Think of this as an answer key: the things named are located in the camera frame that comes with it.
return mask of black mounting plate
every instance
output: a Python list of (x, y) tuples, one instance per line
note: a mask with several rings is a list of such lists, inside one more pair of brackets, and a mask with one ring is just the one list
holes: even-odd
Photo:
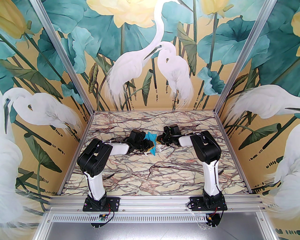
[(217, 202), (215, 205), (212, 205), (210, 208), (207, 207), (207, 205), (204, 203), (203, 196), (194, 196), (190, 197), (190, 203), (189, 203), (189, 208), (194, 211), (215, 211), (216, 208), (218, 208), (218, 211), (226, 211), (227, 210), (227, 205), (225, 200)]
[[(105, 205), (110, 205), (114, 212), (119, 210), (120, 198), (119, 197), (106, 197)], [(83, 212), (108, 212), (109, 208), (106, 206), (105, 209), (100, 210), (97, 206), (91, 203), (89, 197), (85, 199), (83, 208)]]

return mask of wallpaper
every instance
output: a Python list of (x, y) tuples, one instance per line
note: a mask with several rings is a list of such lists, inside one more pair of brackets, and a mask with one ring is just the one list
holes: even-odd
[(126, 111), (213, 109), (264, 1), (42, 2), (94, 108)]
[(254, 193), (279, 239), (300, 238), (300, 1), (277, 1), (252, 57), (219, 112)]
[(28, 0), (0, 1), (0, 102), (0, 236), (31, 239), (90, 116)]

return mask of perforated metal panel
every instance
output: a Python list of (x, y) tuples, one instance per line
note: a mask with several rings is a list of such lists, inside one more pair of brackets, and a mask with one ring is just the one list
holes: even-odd
[[(205, 214), (115, 214), (111, 223), (194, 223), (206, 222)], [(52, 222), (99, 223), (99, 214), (55, 214)]]

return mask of marble tabletop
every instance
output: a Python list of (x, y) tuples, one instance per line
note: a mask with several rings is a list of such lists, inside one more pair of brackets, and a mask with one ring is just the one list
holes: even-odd
[[(208, 130), (222, 149), (218, 171), (223, 194), (247, 193), (212, 111), (97, 113), (82, 151), (93, 138), (124, 138), (132, 129), (160, 135), (164, 126), (172, 124), (177, 124), (182, 134)], [(204, 186), (203, 167), (193, 147), (157, 145), (155, 156), (111, 156), (102, 174), (107, 195), (195, 195), (202, 194)], [(87, 182), (78, 165), (63, 192), (87, 194)]]

